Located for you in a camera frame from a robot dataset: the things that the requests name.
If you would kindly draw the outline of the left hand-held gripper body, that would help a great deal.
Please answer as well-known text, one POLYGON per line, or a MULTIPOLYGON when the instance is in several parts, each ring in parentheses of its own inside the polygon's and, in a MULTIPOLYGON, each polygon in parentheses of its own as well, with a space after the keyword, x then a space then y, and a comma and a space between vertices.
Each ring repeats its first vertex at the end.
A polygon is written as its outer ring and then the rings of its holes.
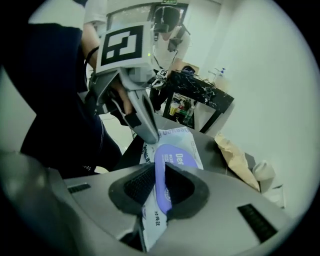
POLYGON ((152 25, 136 22, 108 30, 97 50, 96 69, 90 77, 86 105, 91 112, 115 98, 111 83, 118 76, 126 93, 145 90, 153 78, 152 25))

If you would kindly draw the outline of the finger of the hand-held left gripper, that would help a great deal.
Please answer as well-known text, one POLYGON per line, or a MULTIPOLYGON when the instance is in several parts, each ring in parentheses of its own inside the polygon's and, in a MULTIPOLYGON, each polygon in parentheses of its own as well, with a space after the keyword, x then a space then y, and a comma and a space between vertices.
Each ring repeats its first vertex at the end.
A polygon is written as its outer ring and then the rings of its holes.
POLYGON ((128 97, 134 111, 127 116, 127 123, 146 143, 153 144, 153 112, 145 90, 132 90, 128 97))
POLYGON ((146 140, 147 143, 149 144, 156 144, 159 139, 159 133, 158 133, 158 127, 155 121, 155 112, 153 105, 150 101, 150 98, 145 90, 142 91, 143 96, 142 96, 142 104, 144 106, 145 110, 145 119, 148 127, 148 139, 146 140))

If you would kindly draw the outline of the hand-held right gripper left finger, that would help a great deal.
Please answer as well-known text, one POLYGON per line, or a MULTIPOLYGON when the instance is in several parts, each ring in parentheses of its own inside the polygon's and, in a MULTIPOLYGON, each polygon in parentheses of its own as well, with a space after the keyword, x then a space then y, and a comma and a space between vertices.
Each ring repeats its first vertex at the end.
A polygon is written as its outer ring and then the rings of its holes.
POLYGON ((153 163, 69 179, 47 170, 71 233, 75 256, 144 256, 142 207, 155 181, 153 163))

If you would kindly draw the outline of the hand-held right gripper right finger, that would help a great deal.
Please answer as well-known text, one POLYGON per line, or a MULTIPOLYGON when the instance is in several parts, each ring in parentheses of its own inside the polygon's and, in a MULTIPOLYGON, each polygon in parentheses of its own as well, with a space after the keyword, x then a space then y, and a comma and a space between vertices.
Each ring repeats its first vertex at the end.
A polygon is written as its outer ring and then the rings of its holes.
POLYGON ((172 208, 153 256, 268 256, 286 240, 292 219, 239 179, 167 163, 172 208))

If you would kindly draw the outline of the person's left hand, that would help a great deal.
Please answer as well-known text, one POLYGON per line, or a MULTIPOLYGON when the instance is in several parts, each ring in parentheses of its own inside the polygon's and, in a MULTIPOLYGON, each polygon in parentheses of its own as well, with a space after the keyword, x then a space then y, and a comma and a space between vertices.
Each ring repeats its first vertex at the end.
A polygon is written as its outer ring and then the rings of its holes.
POLYGON ((111 87, 117 92, 120 99, 122 100, 124 113, 126 115, 131 114, 133 111, 133 105, 118 76, 116 76, 111 82, 111 87))

